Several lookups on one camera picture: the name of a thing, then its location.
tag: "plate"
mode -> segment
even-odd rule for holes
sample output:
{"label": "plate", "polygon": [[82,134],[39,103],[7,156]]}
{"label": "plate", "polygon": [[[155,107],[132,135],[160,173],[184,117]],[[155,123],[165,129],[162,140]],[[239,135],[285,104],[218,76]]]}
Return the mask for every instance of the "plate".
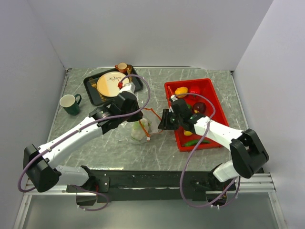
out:
{"label": "plate", "polygon": [[[110,72],[102,75],[97,81],[97,90],[104,96],[115,97],[120,92],[118,83],[126,75],[120,72]],[[129,83],[129,79],[123,80],[123,86]]]}

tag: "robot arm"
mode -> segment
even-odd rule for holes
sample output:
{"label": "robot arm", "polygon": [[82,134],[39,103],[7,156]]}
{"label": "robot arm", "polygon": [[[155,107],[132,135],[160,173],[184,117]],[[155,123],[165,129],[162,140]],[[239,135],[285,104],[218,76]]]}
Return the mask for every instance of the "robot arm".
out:
{"label": "robot arm", "polygon": [[115,115],[125,115],[139,109],[136,96],[133,94],[135,86],[128,83],[120,89],[120,93],[111,101],[101,107],[94,109],[88,117],[73,129],[59,136],[58,138],[36,148],[30,145],[24,150],[23,168],[38,154],[48,151],[39,157],[29,167],[26,174],[33,182],[39,192],[44,192],[54,185],[74,184],[78,186],[94,185],[90,182],[90,170],[85,167],[66,167],[59,164],[65,160],[74,150],[97,138],[109,130],[115,129],[124,121],[139,121],[143,114],[138,112],[128,117],[117,117],[106,119],[92,125],[92,122]]}
{"label": "robot arm", "polygon": [[250,178],[269,160],[269,155],[254,130],[242,131],[230,128],[203,114],[192,114],[182,99],[172,96],[171,101],[170,109],[163,110],[159,129],[177,130],[182,126],[194,134],[204,135],[210,122],[206,137],[231,151],[232,160],[212,170],[218,181],[225,182],[238,176]]}

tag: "green mug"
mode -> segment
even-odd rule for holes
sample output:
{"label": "green mug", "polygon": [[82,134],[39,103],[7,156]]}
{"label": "green mug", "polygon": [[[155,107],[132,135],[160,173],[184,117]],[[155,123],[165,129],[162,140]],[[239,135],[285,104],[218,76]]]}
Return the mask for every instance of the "green mug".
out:
{"label": "green mug", "polygon": [[77,115],[80,112],[80,102],[81,102],[81,95],[76,94],[67,94],[63,96],[59,100],[59,104],[65,109],[65,111],[70,115]]}

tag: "plastic fruit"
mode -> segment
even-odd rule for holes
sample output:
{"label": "plastic fruit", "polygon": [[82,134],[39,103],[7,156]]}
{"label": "plastic fruit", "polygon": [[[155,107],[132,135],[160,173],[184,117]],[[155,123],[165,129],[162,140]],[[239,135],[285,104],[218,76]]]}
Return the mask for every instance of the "plastic fruit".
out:
{"label": "plastic fruit", "polygon": [[184,136],[191,136],[193,133],[191,131],[183,130]]}
{"label": "plastic fruit", "polygon": [[[177,90],[175,91],[175,95],[184,94],[184,93],[187,93],[187,92],[188,92],[187,87],[178,87]],[[182,99],[184,97],[186,97],[185,94],[177,96],[177,98],[179,98],[179,99]]]}
{"label": "plastic fruit", "polygon": [[[192,141],[189,141],[189,142],[185,143],[183,146],[194,146],[194,145],[196,145],[199,141],[200,141],[199,139],[197,139],[197,140],[192,140]],[[209,143],[210,143],[210,142],[207,141],[207,140],[203,140],[203,141],[201,142],[201,144],[209,144]]]}
{"label": "plastic fruit", "polygon": [[[201,94],[201,89],[200,89],[200,87],[197,86],[197,85],[192,85],[192,86],[189,88],[189,93]],[[190,98],[192,98],[193,100],[196,100],[196,99],[197,99],[197,96],[196,96],[196,95],[191,95]]]}
{"label": "plastic fruit", "polygon": [[202,113],[202,114],[204,114],[205,111],[206,111],[205,103],[198,102],[198,103],[195,103],[193,105],[193,108],[192,108],[192,112],[193,113]]}

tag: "yellow bell pepper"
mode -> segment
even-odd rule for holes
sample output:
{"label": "yellow bell pepper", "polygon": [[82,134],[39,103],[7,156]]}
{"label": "yellow bell pepper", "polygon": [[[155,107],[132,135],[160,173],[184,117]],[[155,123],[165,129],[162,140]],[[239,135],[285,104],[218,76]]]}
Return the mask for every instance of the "yellow bell pepper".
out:
{"label": "yellow bell pepper", "polygon": [[[187,92],[188,92],[187,87],[178,87],[177,90],[175,91],[175,95],[184,94]],[[184,97],[186,97],[186,95],[177,96],[177,98],[179,98],[179,99],[182,99]]]}
{"label": "yellow bell pepper", "polygon": [[191,136],[193,133],[191,131],[183,130],[184,136]]}

